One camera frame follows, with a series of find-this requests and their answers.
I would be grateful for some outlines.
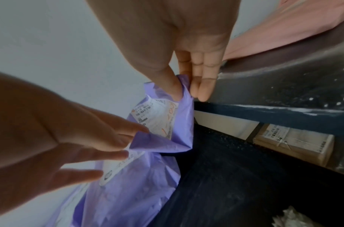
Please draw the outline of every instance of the person's right hand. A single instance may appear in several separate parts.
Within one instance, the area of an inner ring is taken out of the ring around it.
[[[99,170],[60,168],[124,160],[138,131],[148,129],[0,73],[0,214],[42,193],[99,179]]]
[[[87,0],[127,61],[174,100],[182,87],[169,67],[191,76],[190,93],[206,101],[238,16],[240,0]]]

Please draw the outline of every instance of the cardboard box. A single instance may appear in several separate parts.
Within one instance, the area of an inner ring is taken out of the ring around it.
[[[253,142],[325,167],[333,151],[334,140],[333,135],[265,124],[254,137]]]

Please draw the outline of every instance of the gray wall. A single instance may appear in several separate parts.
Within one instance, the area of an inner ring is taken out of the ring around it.
[[[233,34],[257,24],[277,2],[254,1],[243,0]],[[176,70],[175,59],[171,65]],[[123,117],[142,99],[142,83],[148,81],[126,63],[83,0],[0,0],[0,71]],[[43,226],[73,189],[0,216],[0,226]]]

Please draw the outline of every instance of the purple package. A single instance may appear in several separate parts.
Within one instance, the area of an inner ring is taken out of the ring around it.
[[[126,166],[117,168],[109,180],[106,180],[109,172],[105,172],[103,184],[101,181],[90,184],[86,196],[75,208],[71,227],[144,227],[170,198],[179,183],[180,172],[174,157],[162,157],[159,153],[188,151],[193,143],[193,98],[188,91],[188,77],[178,78],[183,85],[180,102],[174,102],[153,83],[145,84],[146,98],[127,119],[146,125],[150,133],[136,134],[129,147],[130,156],[135,157],[129,157]],[[103,165],[96,162],[96,169],[105,170]],[[72,219],[71,214],[61,219],[61,211],[66,210],[66,204],[71,207],[74,198],[81,198],[84,188],[79,186],[66,199],[47,226],[61,226]]]

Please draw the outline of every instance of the pink cloth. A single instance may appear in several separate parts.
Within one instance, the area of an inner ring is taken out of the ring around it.
[[[336,27],[344,0],[281,0],[263,23],[229,41],[223,60],[281,47]]]

